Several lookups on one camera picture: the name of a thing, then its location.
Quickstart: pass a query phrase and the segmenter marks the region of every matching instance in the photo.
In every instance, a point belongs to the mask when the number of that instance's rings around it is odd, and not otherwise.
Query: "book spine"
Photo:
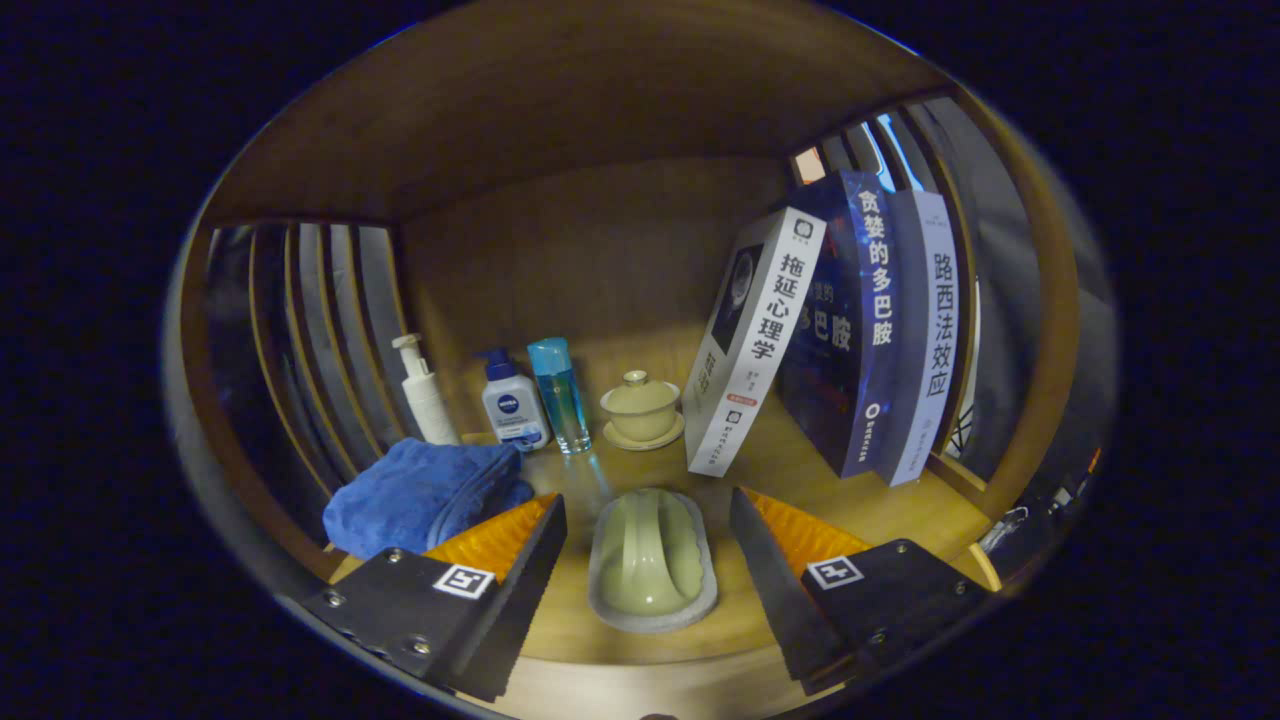
[[[858,400],[856,240],[841,191],[835,204],[801,208],[828,220],[809,292],[778,368],[787,413],[835,473],[845,466],[852,407]]]
[[[924,228],[920,224],[918,208],[919,192],[896,192],[888,197],[890,214],[893,218],[893,236],[897,240],[900,260],[899,283],[899,356],[892,409],[888,425],[884,429],[884,445],[881,447],[876,471],[892,484],[899,484],[899,469],[906,455],[908,437],[915,420],[916,404],[920,396],[920,383],[924,379],[925,346],[933,314],[929,310],[928,263],[925,261]]]
[[[733,357],[728,383],[707,420],[708,428],[689,462],[689,470],[724,477],[755,421],[786,352],[800,316],[804,296],[813,279],[827,223],[788,208],[776,234],[763,277],[763,290],[746,327],[746,336]]]
[[[858,238],[861,363],[849,455],[841,477],[876,466],[893,397],[900,345],[899,259],[888,205],[878,182],[861,182],[851,208]]]
[[[924,471],[924,462],[938,434],[956,357],[957,282],[955,238],[941,195],[915,193],[915,210],[924,241],[924,281],[928,290],[923,372],[916,391],[915,411],[902,457],[890,486],[909,483]]]

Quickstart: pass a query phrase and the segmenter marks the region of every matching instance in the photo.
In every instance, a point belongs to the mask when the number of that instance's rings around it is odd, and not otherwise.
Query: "wooden shelf surface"
[[[664,378],[680,382],[684,378]],[[584,398],[593,401],[596,398]],[[492,436],[468,436],[492,442]],[[564,496],[568,538],[534,616],[522,656],[589,665],[669,664],[776,646],[751,584],[746,560],[728,528],[730,491],[742,484],[879,544],[910,538],[951,561],[991,523],[932,473],[916,483],[888,488],[877,475],[840,479],[804,433],[771,397],[746,443],[722,479],[689,473],[684,439],[655,451],[628,452],[609,445],[596,428],[590,452],[564,456],[548,446],[526,456],[522,475],[541,495]],[[588,561],[595,519],[607,502],[641,487],[666,487],[698,502],[707,524],[719,584],[717,606],[701,621],[672,633],[623,633],[588,606]],[[358,565],[346,562],[334,579]]]

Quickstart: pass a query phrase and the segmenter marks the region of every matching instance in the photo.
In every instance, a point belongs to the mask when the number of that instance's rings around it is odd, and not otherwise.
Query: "folded towel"
[[[532,496],[509,445],[406,438],[334,493],[324,527],[334,547],[361,560],[388,547],[422,553]]]

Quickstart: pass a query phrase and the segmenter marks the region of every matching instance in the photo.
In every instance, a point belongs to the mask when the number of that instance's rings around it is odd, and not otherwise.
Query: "white book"
[[[724,477],[791,341],[827,223],[786,208],[739,232],[685,384],[689,470]]]
[[[938,434],[955,369],[959,333],[956,247],[942,196],[890,196],[901,261],[899,388],[884,437],[879,475],[890,486],[920,478]]]

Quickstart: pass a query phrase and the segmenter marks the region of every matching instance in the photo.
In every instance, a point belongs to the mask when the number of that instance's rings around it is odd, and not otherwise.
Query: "white pump bottle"
[[[449,414],[444,409],[444,396],[440,395],[440,387],[435,382],[435,373],[428,369],[426,360],[417,348],[421,340],[422,336],[412,333],[392,341],[392,347],[401,351],[404,372],[408,373],[408,378],[401,383],[404,397],[408,398],[408,407],[426,442],[462,445],[462,438],[458,437],[458,430],[453,429]]]

